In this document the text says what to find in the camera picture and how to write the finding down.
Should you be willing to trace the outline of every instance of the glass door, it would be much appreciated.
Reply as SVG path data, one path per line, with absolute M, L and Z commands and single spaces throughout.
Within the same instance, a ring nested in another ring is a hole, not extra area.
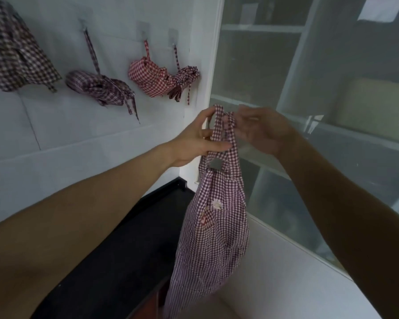
M 399 212 L 399 0 L 225 0 L 211 93 L 284 114 Z M 248 212 L 340 266 L 278 161 L 239 155 Z

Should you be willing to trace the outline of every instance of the hand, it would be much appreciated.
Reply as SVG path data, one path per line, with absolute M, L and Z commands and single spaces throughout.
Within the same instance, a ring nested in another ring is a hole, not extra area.
M 181 134 L 167 143 L 173 159 L 172 167 L 187 165 L 197 156 L 206 156 L 209 151 L 222 152 L 232 147 L 229 142 L 210 141 L 213 130 L 202 129 L 205 120 L 211 118 L 215 110 L 215 107 L 209 107 L 201 111 Z
M 235 120 L 237 137 L 274 156 L 278 156 L 285 144 L 298 134 L 283 115 L 271 108 L 241 105 Z

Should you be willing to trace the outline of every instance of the gingham bag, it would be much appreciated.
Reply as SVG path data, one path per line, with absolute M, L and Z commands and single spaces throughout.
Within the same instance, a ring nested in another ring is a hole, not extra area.
M 144 41 L 146 57 L 130 64 L 128 77 L 150 97 L 162 96 L 171 91 L 175 86 L 175 80 L 165 67 L 159 67 L 149 57 L 148 41 Z
M 61 79 L 46 54 L 12 5 L 0 0 L 0 91 L 27 84 L 46 85 Z
M 174 46 L 174 55 L 176 56 L 177 74 L 174 76 L 176 86 L 168 93 L 170 99 L 174 98 L 176 102 L 180 102 L 183 90 L 189 86 L 188 90 L 188 105 L 191 94 L 191 86 L 194 81 L 200 76 L 198 68 L 195 66 L 186 66 L 180 69 L 179 58 L 177 57 L 177 48 Z
M 65 84 L 77 93 L 93 97 L 101 106 L 123 106 L 125 104 L 130 115 L 133 112 L 130 108 L 128 100 L 131 99 L 133 111 L 136 114 L 137 120 L 139 121 L 136 110 L 136 102 L 134 101 L 134 92 L 125 82 L 109 78 L 100 73 L 96 53 L 86 28 L 84 29 L 84 37 L 86 38 L 90 57 L 92 58 L 94 67 L 96 69 L 96 74 L 88 73 L 83 70 L 73 70 L 67 74 L 65 78 Z
M 234 135 L 234 116 L 233 113 L 224 114 L 219 105 L 216 105 L 215 114 L 211 140 L 224 139 L 233 146 L 226 152 L 210 152 L 201 158 L 201 180 L 183 222 L 165 300 L 165 319 L 175 318 L 189 305 L 217 291 L 234 272 L 248 245 L 244 183 Z M 210 167 L 214 158 L 223 161 L 221 170 Z

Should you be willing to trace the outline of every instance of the forearm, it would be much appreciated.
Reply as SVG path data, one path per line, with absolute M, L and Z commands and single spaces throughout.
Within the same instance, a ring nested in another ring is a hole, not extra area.
M 336 257 L 385 318 L 399 318 L 399 215 L 351 182 L 302 136 L 279 155 Z
M 170 166 L 168 150 L 166 145 L 158 146 L 0 223 L 0 300 L 16 301 L 28 312 L 41 302 Z M 0 310 L 9 306 L 13 305 L 2 305 Z

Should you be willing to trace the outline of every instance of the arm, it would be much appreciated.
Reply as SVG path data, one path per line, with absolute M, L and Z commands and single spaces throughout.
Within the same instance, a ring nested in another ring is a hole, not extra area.
M 383 318 L 399 318 L 399 215 L 351 182 L 277 112 L 242 107 L 239 137 L 273 154 L 322 236 Z
M 202 111 L 177 138 L 77 182 L 0 223 L 0 318 L 29 318 L 38 304 L 118 225 L 169 167 L 226 142 L 204 138 Z

